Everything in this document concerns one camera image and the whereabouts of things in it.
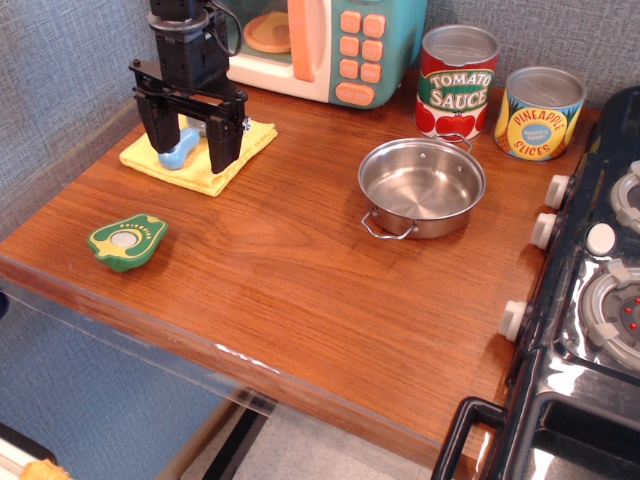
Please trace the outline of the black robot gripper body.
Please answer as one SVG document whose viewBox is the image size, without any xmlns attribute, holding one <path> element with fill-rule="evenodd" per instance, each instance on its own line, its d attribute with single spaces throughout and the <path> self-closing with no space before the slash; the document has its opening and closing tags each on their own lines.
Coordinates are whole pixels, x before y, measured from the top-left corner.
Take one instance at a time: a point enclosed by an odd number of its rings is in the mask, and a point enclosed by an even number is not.
<svg viewBox="0 0 640 480">
<path fill-rule="evenodd" d="M 135 59 L 135 98 L 142 116 L 160 116 L 170 108 L 162 101 L 176 95 L 204 95 L 220 101 L 219 110 L 243 116 L 248 95 L 227 77 L 230 58 L 240 51 L 239 29 L 228 34 L 225 17 L 147 19 L 155 35 L 158 60 Z"/>
</svg>

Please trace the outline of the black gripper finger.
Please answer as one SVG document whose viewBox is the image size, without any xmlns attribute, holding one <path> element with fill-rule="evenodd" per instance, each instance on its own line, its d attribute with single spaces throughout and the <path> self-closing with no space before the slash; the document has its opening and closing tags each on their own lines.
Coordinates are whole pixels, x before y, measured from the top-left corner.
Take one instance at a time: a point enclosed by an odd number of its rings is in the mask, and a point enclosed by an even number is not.
<svg viewBox="0 0 640 480">
<path fill-rule="evenodd" d="M 169 152 L 180 141 L 178 114 L 162 97 L 136 92 L 135 100 L 151 146 L 157 153 Z"/>
<path fill-rule="evenodd" d="M 218 174 L 240 156 L 246 115 L 244 112 L 231 117 L 212 115 L 205 123 L 211 171 Z"/>
</svg>

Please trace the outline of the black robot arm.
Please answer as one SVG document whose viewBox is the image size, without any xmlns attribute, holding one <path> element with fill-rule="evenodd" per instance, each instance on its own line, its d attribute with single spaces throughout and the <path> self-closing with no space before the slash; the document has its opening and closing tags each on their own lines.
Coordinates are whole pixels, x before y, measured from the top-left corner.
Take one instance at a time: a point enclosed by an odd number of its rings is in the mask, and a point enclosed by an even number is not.
<svg viewBox="0 0 640 480">
<path fill-rule="evenodd" d="M 228 77 L 226 20 L 237 17 L 214 1 L 152 1 L 147 21 L 158 59 L 133 60 L 134 98 L 151 146 L 159 154 L 180 141 L 178 116 L 204 123 L 211 171 L 223 172 L 240 156 L 248 94 Z"/>
</svg>

